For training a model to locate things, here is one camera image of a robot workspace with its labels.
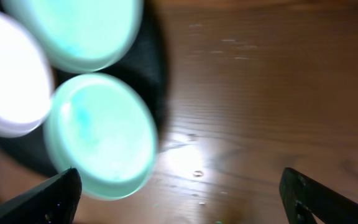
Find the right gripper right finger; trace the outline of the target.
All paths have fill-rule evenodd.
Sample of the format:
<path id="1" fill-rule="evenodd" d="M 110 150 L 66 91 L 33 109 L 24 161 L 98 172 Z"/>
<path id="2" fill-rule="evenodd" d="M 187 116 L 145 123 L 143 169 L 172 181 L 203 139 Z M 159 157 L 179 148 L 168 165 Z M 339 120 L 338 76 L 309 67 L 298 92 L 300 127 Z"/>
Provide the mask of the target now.
<path id="1" fill-rule="evenodd" d="M 358 203 L 319 182 L 286 167 L 279 185 L 280 197 L 290 224 L 358 223 Z"/>

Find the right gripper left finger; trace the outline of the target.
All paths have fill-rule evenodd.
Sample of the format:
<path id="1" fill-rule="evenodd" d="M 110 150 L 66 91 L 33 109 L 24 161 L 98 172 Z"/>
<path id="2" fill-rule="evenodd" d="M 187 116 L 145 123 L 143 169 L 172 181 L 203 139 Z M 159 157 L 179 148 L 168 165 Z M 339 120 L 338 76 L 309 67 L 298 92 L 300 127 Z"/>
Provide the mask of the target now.
<path id="1" fill-rule="evenodd" d="M 69 168 L 0 204 L 0 224 L 72 224 L 81 191 L 79 172 Z"/>

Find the white round plate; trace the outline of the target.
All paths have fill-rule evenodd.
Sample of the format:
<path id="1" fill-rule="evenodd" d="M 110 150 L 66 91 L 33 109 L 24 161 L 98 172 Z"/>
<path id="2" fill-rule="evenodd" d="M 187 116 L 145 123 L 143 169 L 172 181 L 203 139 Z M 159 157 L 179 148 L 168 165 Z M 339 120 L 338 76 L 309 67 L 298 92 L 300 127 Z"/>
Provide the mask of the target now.
<path id="1" fill-rule="evenodd" d="M 34 37 L 0 12 L 0 137 L 21 137 L 40 126 L 54 87 L 49 62 Z"/>

